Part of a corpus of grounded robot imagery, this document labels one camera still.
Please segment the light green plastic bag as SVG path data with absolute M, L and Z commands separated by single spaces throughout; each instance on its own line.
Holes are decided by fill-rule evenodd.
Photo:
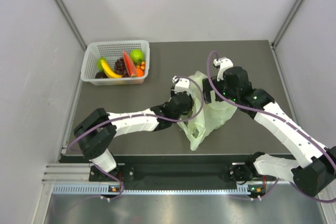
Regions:
M 189 78 L 194 80 L 203 89 L 202 81 L 203 79 L 207 79 L 207 76 L 200 71 L 196 71 Z M 182 116 L 181 119 L 190 118 L 196 114 L 201 106 L 201 95 L 194 83 L 191 83 L 191 96 L 194 99 L 193 108 L 187 116 Z M 197 150 L 206 137 L 230 120 L 236 110 L 235 106 L 227 102 L 214 101 L 210 104 L 204 104 L 202 111 L 196 118 L 187 122 L 178 122 L 178 126 L 184 131 L 190 142 L 191 151 Z

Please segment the orange fruit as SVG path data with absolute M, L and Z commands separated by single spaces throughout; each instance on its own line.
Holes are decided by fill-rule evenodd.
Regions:
M 137 75 L 137 77 L 142 77 L 142 76 L 144 76 L 144 71 L 140 68 L 137 68 L 136 69 L 136 75 Z

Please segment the red watermelon slice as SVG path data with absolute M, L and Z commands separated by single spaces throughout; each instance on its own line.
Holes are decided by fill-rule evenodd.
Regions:
M 123 60 L 124 60 L 128 75 L 130 77 L 137 77 L 137 68 L 134 65 L 132 59 L 125 51 L 123 51 L 122 53 L 123 53 Z

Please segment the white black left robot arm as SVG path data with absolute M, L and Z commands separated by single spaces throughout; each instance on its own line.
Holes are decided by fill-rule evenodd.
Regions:
M 165 130 L 187 115 L 193 105 L 191 95 L 180 92 L 161 105 L 134 113 L 108 113 L 98 108 L 75 127 L 73 133 L 79 139 L 78 145 L 84 159 L 98 166 L 107 180 L 114 180 L 119 168 L 108 147 L 115 137 Z

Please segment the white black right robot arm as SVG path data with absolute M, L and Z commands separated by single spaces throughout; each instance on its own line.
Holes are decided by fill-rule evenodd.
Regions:
M 335 180 L 335 147 L 327 148 L 300 129 L 268 92 L 253 88 L 242 67 L 226 69 L 221 78 L 204 78 L 202 84 L 207 104 L 232 101 L 293 155 L 293 159 L 263 152 L 249 155 L 244 163 L 244 180 L 256 180 L 262 175 L 277 177 L 293 183 L 310 197 Z M 215 99 L 212 99 L 211 91 L 215 92 Z

